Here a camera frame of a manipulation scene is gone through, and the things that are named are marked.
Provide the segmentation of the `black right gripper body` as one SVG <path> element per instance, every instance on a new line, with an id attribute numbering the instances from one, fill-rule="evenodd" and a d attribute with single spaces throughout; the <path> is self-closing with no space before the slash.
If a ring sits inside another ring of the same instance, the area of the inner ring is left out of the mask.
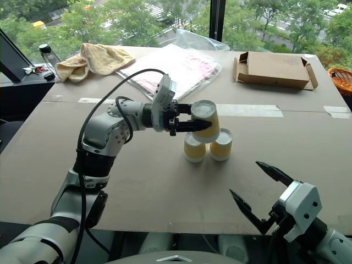
<path id="1" fill-rule="evenodd" d="M 279 202 L 273 205 L 269 212 L 269 218 L 278 226 L 273 232 L 277 237 L 284 237 L 295 224 L 293 216 L 291 216 Z"/>

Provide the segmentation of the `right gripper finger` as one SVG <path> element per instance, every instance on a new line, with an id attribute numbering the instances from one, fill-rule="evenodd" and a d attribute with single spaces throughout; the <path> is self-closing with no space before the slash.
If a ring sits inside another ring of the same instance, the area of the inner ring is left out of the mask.
<path id="1" fill-rule="evenodd" d="M 256 161 L 255 163 L 276 182 L 281 182 L 285 186 L 289 186 L 294 181 L 293 178 L 291 178 L 289 175 L 285 174 L 283 171 L 281 171 L 275 166 L 260 161 Z"/>
<path id="2" fill-rule="evenodd" d="M 232 189 L 229 189 L 229 191 L 242 214 L 258 229 L 261 234 L 266 234 L 272 226 L 272 217 L 268 220 L 257 218 L 252 213 L 250 205 L 244 199 L 242 199 Z"/>

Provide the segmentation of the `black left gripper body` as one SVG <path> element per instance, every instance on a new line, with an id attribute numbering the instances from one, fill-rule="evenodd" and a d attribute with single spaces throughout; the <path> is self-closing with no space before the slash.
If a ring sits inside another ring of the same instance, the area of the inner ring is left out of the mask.
<path id="1" fill-rule="evenodd" d="M 177 101 L 171 101 L 162 109 L 162 122 L 165 131 L 168 131 L 170 136 L 176 136 L 177 116 L 179 115 Z"/>

